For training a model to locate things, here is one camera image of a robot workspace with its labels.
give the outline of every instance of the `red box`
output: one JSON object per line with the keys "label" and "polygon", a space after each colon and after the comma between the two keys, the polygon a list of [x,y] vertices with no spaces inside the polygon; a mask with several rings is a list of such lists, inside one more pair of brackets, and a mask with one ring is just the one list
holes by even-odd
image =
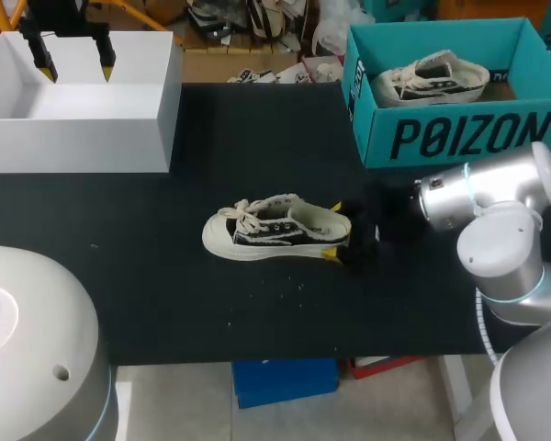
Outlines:
{"label": "red box", "polygon": [[398,358],[389,358],[388,360],[381,360],[377,363],[373,363],[371,365],[363,366],[363,367],[355,367],[354,360],[350,358],[347,360],[347,366],[349,367],[349,370],[351,370],[351,373],[356,379],[364,379],[365,377],[376,375],[386,370],[408,365],[409,363],[422,360],[423,358],[426,358],[426,357],[425,356],[401,356]]}

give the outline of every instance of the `cable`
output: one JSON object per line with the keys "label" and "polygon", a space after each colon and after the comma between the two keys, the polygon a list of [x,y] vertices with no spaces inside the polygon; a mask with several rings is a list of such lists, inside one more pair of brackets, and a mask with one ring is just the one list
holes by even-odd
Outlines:
{"label": "cable", "polygon": [[498,364],[499,357],[494,352],[492,343],[489,340],[488,331],[486,330],[486,323],[484,322],[484,304],[482,302],[482,293],[476,288],[476,315],[478,317],[479,334],[481,335],[481,341],[486,349],[489,359],[492,364],[496,366]]}

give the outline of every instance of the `sneaker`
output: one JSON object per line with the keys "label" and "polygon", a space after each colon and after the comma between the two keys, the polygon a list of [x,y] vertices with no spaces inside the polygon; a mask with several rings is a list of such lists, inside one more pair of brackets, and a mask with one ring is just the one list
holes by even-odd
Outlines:
{"label": "sneaker", "polygon": [[351,222],[342,214],[310,205],[296,195],[279,195],[220,209],[206,222],[202,243],[231,260],[296,255],[327,258],[346,245]]}
{"label": "sneaker", "polygon": [[438,51],[406,67],[385,71],[372,90],[379,107],[470,103],[489,81],[483,66],[466,62],[451,51]]}

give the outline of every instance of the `blue box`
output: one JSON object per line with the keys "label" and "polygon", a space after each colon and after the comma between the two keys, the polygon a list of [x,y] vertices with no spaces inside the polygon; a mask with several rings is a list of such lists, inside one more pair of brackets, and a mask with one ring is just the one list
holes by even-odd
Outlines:
{"label": "blue box", "polygon": [[339,370],[331,358],[232,363],[239,408],[334,392]]}
{"label": "blue box", "polygon": [[[444,49],[507,79],[517,99],[377,106],[369,78]],[[551,53],[525,18],[351,27],[342,88],[367,168],[462,163],[530,141],[551,148]]]}
{"label": "blue box", "polygon": [[415,11],[433,6],[434,0],[364,0],[364,10],[377,23],[404,21],[404,17]]}

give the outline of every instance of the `shoe toe cap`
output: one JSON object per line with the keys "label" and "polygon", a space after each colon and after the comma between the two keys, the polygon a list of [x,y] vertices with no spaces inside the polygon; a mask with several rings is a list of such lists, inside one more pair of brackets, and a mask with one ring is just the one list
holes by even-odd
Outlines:
{"label": "shoe toe cap", "polygon": [[207,220],[202,232],[204,243],[232,244],[232,237],[227,230],[227,218],[215,214]]}

